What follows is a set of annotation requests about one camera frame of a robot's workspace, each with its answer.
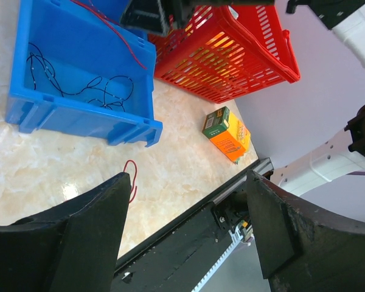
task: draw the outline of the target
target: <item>small box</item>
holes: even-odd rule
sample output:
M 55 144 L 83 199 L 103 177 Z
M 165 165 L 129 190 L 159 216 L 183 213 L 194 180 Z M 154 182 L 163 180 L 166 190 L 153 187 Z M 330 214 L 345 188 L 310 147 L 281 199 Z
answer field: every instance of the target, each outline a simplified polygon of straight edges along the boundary
M 203 134 L 234 163 L 250 147 L 249 130 L 226 106 L 207 116 Z

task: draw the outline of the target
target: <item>crate handle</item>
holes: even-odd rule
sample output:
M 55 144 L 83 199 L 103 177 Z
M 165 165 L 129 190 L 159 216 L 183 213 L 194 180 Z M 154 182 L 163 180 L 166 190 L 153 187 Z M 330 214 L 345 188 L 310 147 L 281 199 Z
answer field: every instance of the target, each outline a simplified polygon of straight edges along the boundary
M 299 66 L 294 58 L 294 55 L 291 57 L 291 66 L 293 68 L 288 67 L 287 65 L 283 64 L 282 62 L 278 62 L 278 59 L 266 51 L 266 48 L 260 44 L 257 38 L 243 25 L 240 24 L 239 21 L 236 21 L 232 16 L 228 7 L 219 7 L 217 11 L 220 12 L 222 16 L 224 16 L 224 20 L 226 23 L 234 28 L 233 32 L 229 32 L 230 35 L 233 35 L 234 38 L 240 39 L 243 37 L 248 43 L 250 48 L 257 53 L 257 56 L 265 63 L 270 62 L 270 66 L 278 68 L 278 74 L 283 77 L 286 81 L 290 83 L 294 83 L 300 80 L 300 71 Z M 290 41 L 290 32 L 289 30 L 283 31 L 283 37 L 287 42 L 287 47 L 290 53 L 293 53 L 293 48 Z
M 290 31 L 285 29 L 285 30 L 282 31 L 282 34 L 285 38 L 285 42 L 288 46 L 288 50 L 289 50 L 290 55 L 291 55 L 291 62 L 292 62 L 293 72 L 290 75 L 292 75 L 293 79 L 295 79 L 296 81 L 300 80 L 301 76 L 300 76 L 299 65 L 297 64 L 297 61 L 295 59 L 294 52 L 293 52 L 293 47 L 292 47 L 292 44 L 291 44 L 291 41 L 290 41 Z

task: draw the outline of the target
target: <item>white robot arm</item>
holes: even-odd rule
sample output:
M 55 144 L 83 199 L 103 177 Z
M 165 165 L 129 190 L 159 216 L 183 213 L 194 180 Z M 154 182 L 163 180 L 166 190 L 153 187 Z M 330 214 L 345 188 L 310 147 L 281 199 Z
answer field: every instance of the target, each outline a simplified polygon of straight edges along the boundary
M 342 175 L 365 169 L 365 106 L 331 140 L 282 169 L 271 181 L 301 196 Z

